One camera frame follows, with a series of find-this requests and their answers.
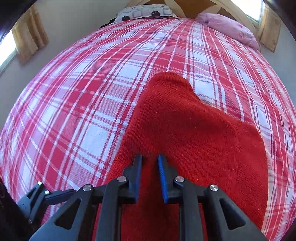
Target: bed sheet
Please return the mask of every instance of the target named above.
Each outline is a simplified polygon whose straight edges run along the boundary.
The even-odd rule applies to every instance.
[[[295,218],[294,106],[259,52],[189,19],[105,27],[39,72],[0,134],[0,175],[14,200],[38,180],[51,191],[101,185],[141,92],[163,71],[183,76],[203,102],[260,132],[269,183],[262,232],[280,240]]]

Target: patterned pillow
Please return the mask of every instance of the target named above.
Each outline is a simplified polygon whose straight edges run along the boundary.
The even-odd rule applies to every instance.
[[[113,23],[138,18],[178,18],[167,5],[150,4],[124,8]]]

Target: white wall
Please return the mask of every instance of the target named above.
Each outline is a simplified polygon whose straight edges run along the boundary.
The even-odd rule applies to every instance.
[[[296,106],[296,41],[292,34],[281,22],[279,41],[275,52],[271,52],[262,46],[262,55],[275,70],[284,86],[286,87],[291,100]]]
[[[16,99],[58,53],[115,18],[129,0],[38,0],[49,44],[24,66],[15,58],[0,76],[0,130]]]

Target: beige curtain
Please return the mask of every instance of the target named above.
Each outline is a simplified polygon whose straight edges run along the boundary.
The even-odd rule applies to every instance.
[[[49,42],[35,4],[19,18],[12,28],[12,34],[21,64]]]
[[[279,39],[281,19],[266,4],[263,5],[263,8],[257,38],[265,47],[274,52]]]

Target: white pillowcase with circles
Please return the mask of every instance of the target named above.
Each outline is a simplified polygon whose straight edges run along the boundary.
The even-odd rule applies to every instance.
[[[152,13],[157,11],[160,13],[160,17],[172,17],[178,18],[172,10],[167,5],[161,4],[150,4],[150,5],[138,5],[133,7],[126,7],[120,13],[117,14],[117,17],[113,23],[122,22],[123,17],[127,16],[130,20],[138,18],[152,18]]]

